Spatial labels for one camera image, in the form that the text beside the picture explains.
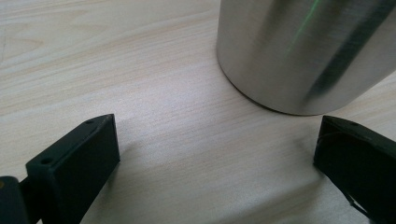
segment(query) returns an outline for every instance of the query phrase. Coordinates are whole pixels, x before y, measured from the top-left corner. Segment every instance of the wooden table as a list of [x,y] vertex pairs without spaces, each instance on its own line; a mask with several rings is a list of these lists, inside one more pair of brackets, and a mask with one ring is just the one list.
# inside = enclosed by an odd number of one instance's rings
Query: wooden table
[[[219,0],[0,3],[0,175],[114,113],[121,163],[82,223],[368,223],[313,165],[321,116],[219,68]],[[329,113],[396,139],[396,76]]]

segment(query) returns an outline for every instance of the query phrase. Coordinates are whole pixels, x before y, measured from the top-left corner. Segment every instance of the light wood surface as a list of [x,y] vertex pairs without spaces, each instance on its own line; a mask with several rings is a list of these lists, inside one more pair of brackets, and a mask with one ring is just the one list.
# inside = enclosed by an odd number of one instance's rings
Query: light wood surface
[[[82,223],[368,223],[312,165],[321,116],[219,68],[219,0],[0,2],[0,175],[114,113],[121,163]],[[396,139],[396,76],[329,115]]]

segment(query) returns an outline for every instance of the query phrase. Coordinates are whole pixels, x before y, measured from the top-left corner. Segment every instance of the metal cylinder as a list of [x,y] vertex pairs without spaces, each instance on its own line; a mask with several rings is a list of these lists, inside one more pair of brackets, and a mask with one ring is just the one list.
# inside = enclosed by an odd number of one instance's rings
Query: metal cylinder
[[395,0],[222,0],[217,52],[228,79],[274,110],[347,105],[396,70]]

